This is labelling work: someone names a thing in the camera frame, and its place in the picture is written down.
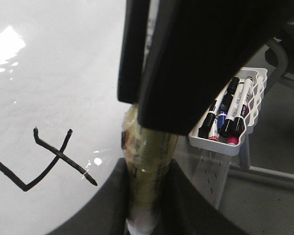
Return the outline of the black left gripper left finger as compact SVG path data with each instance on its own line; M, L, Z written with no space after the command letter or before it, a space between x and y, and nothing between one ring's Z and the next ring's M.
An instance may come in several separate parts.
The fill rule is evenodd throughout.
M119 158L112 173L91 200L51 235L123 235L129 183L126 162Z

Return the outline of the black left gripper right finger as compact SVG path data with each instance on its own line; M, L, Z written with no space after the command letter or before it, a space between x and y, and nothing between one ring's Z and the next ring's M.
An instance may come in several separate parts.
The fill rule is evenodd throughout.
M161 199L164 235L245 235L196 190L176 160L167 173Z

